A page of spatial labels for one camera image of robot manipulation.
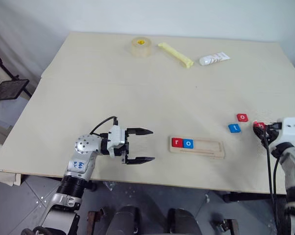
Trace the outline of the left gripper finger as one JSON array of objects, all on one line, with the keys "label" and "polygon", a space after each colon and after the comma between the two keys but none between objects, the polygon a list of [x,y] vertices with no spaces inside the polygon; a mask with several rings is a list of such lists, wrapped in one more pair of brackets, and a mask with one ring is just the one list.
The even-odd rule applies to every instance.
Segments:
[{"label": "left gripper finger", "polygon": [[126,129],[127,136],[129,136],[129,135],[142,136],[142,135],[149,135],[149,134],[153,134],[153,131],[148,130],[148,129],[144,129],[144,128],[139,128],[139,127]]},{"label": "left gripper finger", "polygon": [[125,164],[127,165],[140,165],[150,161],[153,161],[154,157],[136,157],[135,159],[128,159],[126,158]]}]

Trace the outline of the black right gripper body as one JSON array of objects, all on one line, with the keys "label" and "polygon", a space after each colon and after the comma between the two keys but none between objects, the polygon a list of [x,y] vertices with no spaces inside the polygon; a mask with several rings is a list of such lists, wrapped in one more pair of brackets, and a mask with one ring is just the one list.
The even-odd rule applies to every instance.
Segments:
[{"label": "black right gripper body", "polygon": [[274,122],[270,128],[266,128],[268,145],[265,147],[276,147],[281,144],[278,139],[280,130],[282,130],[282,122]]}]

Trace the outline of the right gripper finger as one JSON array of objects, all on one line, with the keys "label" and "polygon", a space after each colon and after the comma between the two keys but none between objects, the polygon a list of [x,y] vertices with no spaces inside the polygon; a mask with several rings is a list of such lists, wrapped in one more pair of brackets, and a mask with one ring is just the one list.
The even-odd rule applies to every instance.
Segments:
[{"label": "right gripper finger", "polygon": [[266,129],[266,128],[270,128],[274,123],[264,123],[264,122],[258,122],[258,121],[254,121],[253,122],[253,127],[258,127],[261,129]]},{"label": "right gripper finger", "polygon": [[265,128],[253,128],[255,135],[261,140],[263,146],[268,145],[267,131]]}]

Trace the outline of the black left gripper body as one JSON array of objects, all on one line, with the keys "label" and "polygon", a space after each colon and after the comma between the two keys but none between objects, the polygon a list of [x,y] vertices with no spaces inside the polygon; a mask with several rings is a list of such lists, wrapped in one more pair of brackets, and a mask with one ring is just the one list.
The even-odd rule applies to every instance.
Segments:
[{"label": "black left gripper body", "polygon": [[113,153],[115,156],[121,157],[122,163],[125,164],[125,160],[129,155],[129,142],[127,141],[126,131],[120,128],[116,130],[113,140]]}]

